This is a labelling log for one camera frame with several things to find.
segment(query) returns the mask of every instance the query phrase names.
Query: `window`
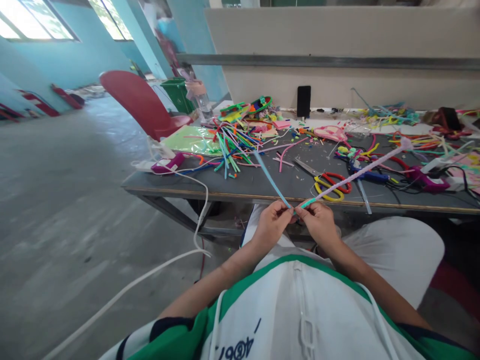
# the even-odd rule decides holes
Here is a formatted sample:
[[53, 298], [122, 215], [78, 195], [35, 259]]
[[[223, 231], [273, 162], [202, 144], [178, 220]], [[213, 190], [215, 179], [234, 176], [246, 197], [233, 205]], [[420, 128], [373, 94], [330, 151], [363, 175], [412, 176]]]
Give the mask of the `window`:
[[0, 0], [0, 36], [13, 40], [78, 40], [45, 0]]
[[88, 0], [103, 26], [114, 40], [133, 40], [112, 0]]

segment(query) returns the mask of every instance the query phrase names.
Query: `red fire extinguisher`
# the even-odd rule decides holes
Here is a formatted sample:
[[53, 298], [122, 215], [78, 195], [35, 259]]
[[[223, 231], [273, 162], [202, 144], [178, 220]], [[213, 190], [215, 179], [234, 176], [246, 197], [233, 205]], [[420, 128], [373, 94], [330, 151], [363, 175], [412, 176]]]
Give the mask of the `red fire extinguisher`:
[[65, 100], [65, 102], [74, 109], [81, 109], [82, 105], [75, 101], [73, 97], [67, 94], [61, 87], [58, 87], [55, 84], [51, 85], [51, 89], [56, 92], [60, 97]]
[[31, 102], [33, 105], [35, 105], [37, 108], [42, 110], [45, 114], [51, 116], [51, 117], [56, 117], [59, 116], [60, 113], [55, 110], [53, 107], [50, 107], [46, 102], [44, 102], [42, 99], [40, 99], [38, 96], [27, 92], [23, 90], [17, 89], [17, 91], [29, 102]]

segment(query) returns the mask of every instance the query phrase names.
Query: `lap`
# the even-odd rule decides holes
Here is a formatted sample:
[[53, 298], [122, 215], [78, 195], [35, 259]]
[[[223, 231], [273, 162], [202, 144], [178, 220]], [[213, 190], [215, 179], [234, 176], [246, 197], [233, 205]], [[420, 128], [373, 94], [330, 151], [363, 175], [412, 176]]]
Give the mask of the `lap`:
[[[265, 207], [254, 206], [243, 245], [254, 235], [260, 213]], [[442, 239], [430, 226], [413, 218], [399, 216], [386, 217], [364, 225], [342, 240], [415, 309], [419, 307], [445, 250]], [[286, 248], [293, 247], [295, 245], [288, 235], [282, 234], [277, 246], [261, 261], [257, 270], [281, 254], [286, 255]], [[306, 254], [306, 251], [295, 250], [316, 257], [311, 252]], [[321, 257], [318, 260], [330, 263]]]

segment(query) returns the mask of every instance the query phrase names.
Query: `black phone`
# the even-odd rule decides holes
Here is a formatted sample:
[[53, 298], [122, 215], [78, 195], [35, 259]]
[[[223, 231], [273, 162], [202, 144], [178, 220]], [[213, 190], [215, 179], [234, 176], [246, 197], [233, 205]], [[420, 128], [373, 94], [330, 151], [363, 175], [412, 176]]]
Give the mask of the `black phone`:
[[307, 118], [310, 116], [310, 98], [312, 95], [312, 87], [299, 86], [296, 97], [296, 116], [299, 118]]

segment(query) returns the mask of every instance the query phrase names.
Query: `hand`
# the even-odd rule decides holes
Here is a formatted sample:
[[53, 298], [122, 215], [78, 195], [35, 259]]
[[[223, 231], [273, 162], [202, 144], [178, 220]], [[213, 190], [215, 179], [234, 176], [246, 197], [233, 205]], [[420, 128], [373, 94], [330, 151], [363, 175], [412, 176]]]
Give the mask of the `hand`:
[[256, 246], [270, 251], [279, 241], [289, 223], [294, 223], [294, 208], [288, 208], [281, 200], [272, 202], [260, 214], [260, 220], [251, 242]]
[[335, 228], [334, 213], [326, 205], [316, 201], [305, 209], [295, 208], [298, 216], [305, 222], [311, 237], [323, 249], [340, 240]]

